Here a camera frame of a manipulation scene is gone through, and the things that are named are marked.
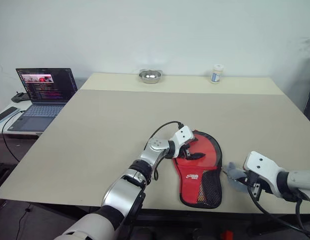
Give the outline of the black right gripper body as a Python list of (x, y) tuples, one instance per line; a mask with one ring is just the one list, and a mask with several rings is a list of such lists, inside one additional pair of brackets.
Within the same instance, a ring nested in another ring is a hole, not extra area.
[(249, 187), (252, 192), (253, 198), (259, 200), (262, 191), (266, 193), (271, 193), (270, 185), (263, 180), (257, 173), (252, 172), (251, 170), (244, 171), (244, 176), (247, 176), (247, 187)]

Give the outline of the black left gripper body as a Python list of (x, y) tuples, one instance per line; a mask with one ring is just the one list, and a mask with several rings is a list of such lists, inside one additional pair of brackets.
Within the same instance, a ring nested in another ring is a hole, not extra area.
[(186, 159), (186, 160), (197, 160), (199, 158), (198, 154), (191, 153), (189, 150), (191, 146), (190, 143), (197, 142), (197, 141), (198, 139), (193, 139), (193, 140), (190, 140), (187, 144), (184, 144), (179, 150), (179, 157), (182, 159)]

